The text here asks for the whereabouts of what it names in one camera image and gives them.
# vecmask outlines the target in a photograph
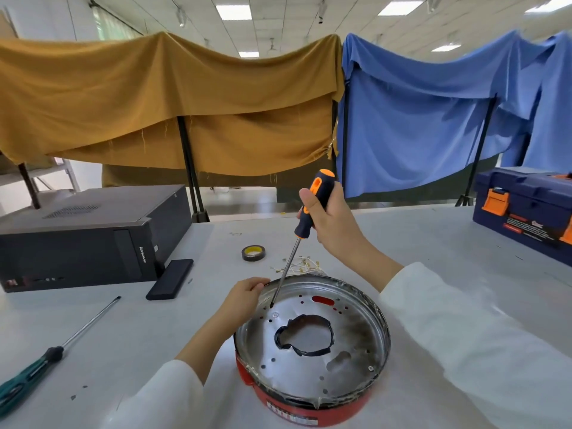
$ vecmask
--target lenovo logo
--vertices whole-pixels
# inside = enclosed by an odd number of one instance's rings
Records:
[[[143,252],[143,247],[139,247],[139,251],[141,252],[141,257],[143,258],[143,263],[147,263],[147,260],[145,260],[145,253]]]

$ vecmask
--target metal bottom plate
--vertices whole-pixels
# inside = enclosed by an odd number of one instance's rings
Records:
[[[381,373],[391,346],[387,323],[377,305],[343,281],[309,274],[286,277],[270,309],[277,285],[278,280],[264,288],[256,314],[234,336],[239,358],[254,381],[276,395],[316,408],[361,396]],[[292,347],[279,348],[276,331],[300,315],[329,321],[334,335],[329,353],[304,356]],[[325,327],[314,323],[304,329],[304,334],[287,330],[281,337],[293,346],[313,346],[313,351],[330,344]],[[314,343],[304,343],[301,336],[307,339],[311,329]]]

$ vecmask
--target left hand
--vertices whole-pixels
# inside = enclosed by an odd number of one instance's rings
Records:
[[[232,329],[232,333],[252,317],[258,305],[258,296],[268,283],[270,279],[251,277],[239,281],[228,293],[217,311],[217,317]]]

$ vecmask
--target white table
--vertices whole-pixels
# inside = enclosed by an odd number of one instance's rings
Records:
[[[363,213],[357,219],[366,236],[389,256],[404,264],[424,262],[449,284],[471,293],[489,288],[501,310],[572,357],[572,269],[473,223],[471,216],[472,208],[435,207]],[[115,296],[122,296],[0,427],[96,428],[178,353],[237,280],[277,278],[271,266],[282,267],[295,240],[295,224],[295,218],[193,224],[172,256],[195,260],[193,280],[172,301],[147,301],[151,282],[0,295],[0,380],[61,344]],[[250,244],[264,245],[266,258],[243,261],[240,251]],[[330,256],[315,235],[303,241],[299,254],[310,255],[327,274],[377,297]],[[491,428],[395,319],[388,316],[388,322],[392,348],[384,374],[370,402],[339,427]],[[205,401],[207,427],[293,427],[242,384],[232,340],[214,362]],[[196,422],[189,427],[197,427]]]

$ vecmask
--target screwdriver handle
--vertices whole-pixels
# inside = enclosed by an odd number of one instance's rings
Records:
[[[324,209],[328,204],[329,196],[332,194],[335,182],[336,177],[334,173],[330,170],[322,169],[316,174],[316,177],[310,186],[310,191],[318,198]],[[298,223],[296,230],[294,230],[294,233],[298,238],[306,239],[310,236],[310,230],[313,225],[314,222],[312,221],[312,217],[310,216],[308,209],[304,206],[300,213],[300,222]]]
[[[0,418],[20,404],[38,385],[48,369],[62,359],[63,348],[49,348],[44,355],[0,386]]]

